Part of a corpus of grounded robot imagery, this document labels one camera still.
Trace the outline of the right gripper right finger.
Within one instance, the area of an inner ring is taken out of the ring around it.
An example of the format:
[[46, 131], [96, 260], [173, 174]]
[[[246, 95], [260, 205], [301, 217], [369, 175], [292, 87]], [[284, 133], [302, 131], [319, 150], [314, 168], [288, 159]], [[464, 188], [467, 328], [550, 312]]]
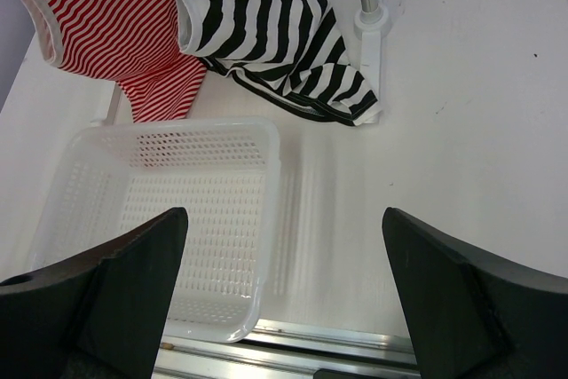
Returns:
[[423, 378], [565, 378], [567, 280], [401, 209], [383, 239]]

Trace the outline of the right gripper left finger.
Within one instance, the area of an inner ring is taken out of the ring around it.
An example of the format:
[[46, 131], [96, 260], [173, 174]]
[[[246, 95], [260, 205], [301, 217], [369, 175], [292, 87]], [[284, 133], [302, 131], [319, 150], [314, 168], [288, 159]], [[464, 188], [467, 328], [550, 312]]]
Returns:
[[1, 283], [3, 378], [148, 378], [188, 230], [172, 208]]

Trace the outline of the black white striped tank top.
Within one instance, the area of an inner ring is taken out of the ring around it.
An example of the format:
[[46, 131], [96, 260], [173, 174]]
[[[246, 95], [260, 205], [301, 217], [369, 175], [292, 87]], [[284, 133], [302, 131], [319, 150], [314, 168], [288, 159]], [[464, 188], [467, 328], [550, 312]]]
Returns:
[[175, 0], [178, 46], [292, 114], [360, 126], [381, 112], [328, 0]]

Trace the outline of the red striped tank top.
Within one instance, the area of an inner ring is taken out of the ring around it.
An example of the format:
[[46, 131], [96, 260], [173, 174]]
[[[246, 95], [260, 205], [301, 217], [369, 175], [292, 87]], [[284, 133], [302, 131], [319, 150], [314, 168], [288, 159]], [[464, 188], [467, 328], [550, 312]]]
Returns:
[[206, 74], [178, 46], [176, 0], [20, 0], [43, 59], [117, 83], [134, 122], [186, 118]]

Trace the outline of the white plastic basket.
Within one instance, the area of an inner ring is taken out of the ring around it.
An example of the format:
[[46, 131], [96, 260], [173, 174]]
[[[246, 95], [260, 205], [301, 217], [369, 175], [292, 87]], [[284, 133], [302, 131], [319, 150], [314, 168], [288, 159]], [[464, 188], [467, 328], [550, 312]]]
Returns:
[[257, 324], [276, 238], [280, 136], [264, 118], [90, 128], [66, 147], [28, 264], [39, 269], [124, 239], [109, 265], [159, 307], [168, 336], [234, 343]]

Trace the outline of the clothes rack silver white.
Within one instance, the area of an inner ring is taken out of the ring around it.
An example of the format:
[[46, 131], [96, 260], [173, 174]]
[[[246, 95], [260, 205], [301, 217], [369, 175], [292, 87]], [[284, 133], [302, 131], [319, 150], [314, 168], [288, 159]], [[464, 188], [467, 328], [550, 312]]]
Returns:
[[360, 0], [354, 16], [360, 40], [359, 70], [379, 99], [382, 86], [384, 38], [391, 30], [391, 16], [383, 0]]

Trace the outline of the aluminium mounting rail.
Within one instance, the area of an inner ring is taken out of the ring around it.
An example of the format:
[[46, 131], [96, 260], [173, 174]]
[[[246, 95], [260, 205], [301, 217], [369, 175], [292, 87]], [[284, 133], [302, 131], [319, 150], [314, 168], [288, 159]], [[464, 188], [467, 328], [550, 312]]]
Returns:
[[408, 338], [260, 320], [237, 343], [165, 336], [153, 378], [419, 378]]

